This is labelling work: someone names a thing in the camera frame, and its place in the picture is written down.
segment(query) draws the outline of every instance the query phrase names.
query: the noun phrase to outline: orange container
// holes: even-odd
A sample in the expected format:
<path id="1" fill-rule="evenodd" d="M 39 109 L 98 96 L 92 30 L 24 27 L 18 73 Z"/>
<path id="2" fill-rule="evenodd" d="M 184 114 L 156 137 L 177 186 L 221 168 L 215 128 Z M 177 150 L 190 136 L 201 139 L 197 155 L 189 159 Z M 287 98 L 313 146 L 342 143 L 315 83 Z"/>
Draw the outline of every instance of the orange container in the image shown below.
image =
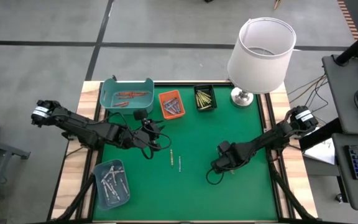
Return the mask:
<path id="1" fill-rule="evenodd" d="M 166 93 L 160 93 L 160 94 L 158 94 L 158 98 L 160 99 L 160 106 L 161 106 L 162 114 L 165 119 L 175 119 L 175 118 L 179 118 L 179 117 L 185 115 L 185 108 L 183 107 L 183 102 L 181 101 L 180 94 L 179 94 L 178 90 L 172 90 L 172 91 L 169 91 Z M 174 98 L 176 98 L 178 100 L 178 105 L 179 105 L 179 109 L 180 109 L 180 112 L 178 112 L 178 113 L 173 109 L 168 109 L 170 111 L 169 112 L 165 109 L 165 106 L 164 106 L 165 102 L 169 102 L 170 100 L 173 100 Z"/>

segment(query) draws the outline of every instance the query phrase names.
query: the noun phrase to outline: orange tray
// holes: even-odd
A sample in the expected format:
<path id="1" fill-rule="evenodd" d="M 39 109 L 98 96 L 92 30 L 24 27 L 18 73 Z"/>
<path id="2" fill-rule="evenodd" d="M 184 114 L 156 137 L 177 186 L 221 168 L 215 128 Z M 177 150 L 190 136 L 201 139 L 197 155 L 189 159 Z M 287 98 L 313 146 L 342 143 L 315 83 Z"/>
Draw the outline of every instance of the orange tray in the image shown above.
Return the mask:
<path id="1" fill-rule="evenodd" d="M 175 119 L 185 115 L 185 107 L 183 107 L 183 102 L 181 101 L 180 94 L 178 90 L 172 90 L 166 93 L 158 94 L 158 98 L 160 99 L 160 106 L 162 110 L 162 114 L 165 119 Z M 180 108 L 180 113 L 170 114 L 167 110 L 165 110 L 164 102 L 168 100 L 172 100 L 174 98 L 178 99 L 178 104 Z"/>

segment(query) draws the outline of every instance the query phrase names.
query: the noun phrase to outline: wooden table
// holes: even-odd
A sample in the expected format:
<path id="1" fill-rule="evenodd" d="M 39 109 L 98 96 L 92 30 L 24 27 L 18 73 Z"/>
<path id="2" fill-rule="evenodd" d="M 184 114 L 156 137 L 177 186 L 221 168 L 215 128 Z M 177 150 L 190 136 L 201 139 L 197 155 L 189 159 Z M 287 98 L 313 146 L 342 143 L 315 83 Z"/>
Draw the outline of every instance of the wooden table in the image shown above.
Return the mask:
<path id="1" fill-rule="evenodd" d="M 200 81 L 202 83 L 208 82 L 219 82 L 219 83 L 227 83 L 227 81 Z M 84 82 L 83 88 L 81 91 L 80 102 L 78 103 L 77 113 L 90 119 L 94 118 L 95 108 L 98 102 L 98 93 L 101 82 L 99 81 L 88 81 Z M 273 114 L 269 114 L 267 107 L 267 98 L 265 95 L 261 95 L 263 111 L 265 115 L 266 128 L 270 129 L 270 119 L 271 115 L 274 116 L 275 122 L 281 121 L 285 113 L 290 109 L 290 104 L 287 98 L 287 92 L 285 89 L 285 85 L 282 84 L 278 89 L 270 93 L 270 99 L 272 102 Z M 99 120 L 101 120 L 104 116 L 104 110 L 101 110 L 99 115 Z M 298 146 L 298 141 L 291 140 L 291 144 L 294 146 Z M 75 149 L 78 149 L 80 144 L 78 141 L 71 141 L 68 145 L 67 154 Z M 82 149 L 65 159 L 62 167 L 62 173 L 57 185 L 56 196 L 54 200 L 52 200 L 51 210 L 49 214 L 49 218 L 57 218 L 59 217 L 71 204 L 76 194 L 78 193 L 81 187 L 81 180 L 83 178 L 83 171 L 85 166 L 87 150 Z M 94 166 L 96 162 L 97 152 L 93 152 L 91 167 Z M 317 217 L 316 208 L 314 205 L 313 195 L 310 189 L 308 176 L 306 173 L 305 164 L 303 162 L 302 154 L 299 150 L 287 147 L 283 151 L 283 161 L 285 164 L 285 170 L 287 172 L 288 183 L 291 188 L 291 191 L 295 194 L 297 199 L 300 201 L 302 206 L 306 208 L 306 210 Z M 276 162 L 277 170 L 280 170 L 278 162 Z M 283 216 L 289 217 L 287 210 L 286 198 L 279 188 L 280 201 L 282 204 Z M 88 208 L 90 204 L 90 190 L 87 193 L 87 196 L 84 200 L 82 217 L 86 217 L 88 213 Z"/>

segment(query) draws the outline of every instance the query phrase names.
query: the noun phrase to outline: white paper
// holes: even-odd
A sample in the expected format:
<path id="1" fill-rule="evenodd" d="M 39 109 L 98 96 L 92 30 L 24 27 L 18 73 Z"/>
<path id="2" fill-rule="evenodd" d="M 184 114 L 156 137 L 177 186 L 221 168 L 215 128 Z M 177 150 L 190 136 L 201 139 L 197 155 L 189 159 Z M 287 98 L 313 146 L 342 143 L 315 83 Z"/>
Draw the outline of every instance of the white paper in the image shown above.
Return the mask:
<path id="1" fill-rule="evenodd" d="M 303 155 L 318 161 L 335 165 L 335 148 L 333 139 L 327 139 L 322 143 L 313 146 L 312 148 L 306 150 Z"/>

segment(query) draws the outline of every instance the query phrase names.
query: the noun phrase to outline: gray concrete floor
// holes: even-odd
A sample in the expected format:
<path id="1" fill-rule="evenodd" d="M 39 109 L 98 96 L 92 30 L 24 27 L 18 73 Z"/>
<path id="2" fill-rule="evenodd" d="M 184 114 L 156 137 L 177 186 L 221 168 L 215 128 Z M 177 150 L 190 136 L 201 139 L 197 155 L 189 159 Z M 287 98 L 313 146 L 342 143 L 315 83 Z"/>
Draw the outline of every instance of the gray concrete floor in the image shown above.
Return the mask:
<path id="1" fill-rule="evenodd" d="M 0 0 L 0 40 L 94 42 L 108 0 Z M 116 0 L 105 42 L 233 44 L 240 26 L 255 17 L 283 19 L 297 45 L 347 46 L 353 42 L 336 0 Z M 1 187 L 0 218 L 8 223 L 47 217 L 67 141 L 55 127 L 36 128 L 30 114 L 38 99 L 58 100 L 75 110 L 92 47 L 0 46 L 0 141 L 31 151 L 28 161 L 9 164 Z M 93 80 L 223 80 L 230 50 L 102 48 Z M 288 92 L 323 74 L 321 57 L 340 52 L 296 51 L 285 83 Z M 299 93 L 289 95 L 290 100 Z M 329 106 L 315 113 L 336 117 L 328 85 L 319 93 Z M 309 92 L 291 105 L 303 105 Z M 312 110 L 323 105 L 318 98 Z M 330 177 L 310 177 L 319 217 L 358 223 L 358 211 L 339 205 Z"/>

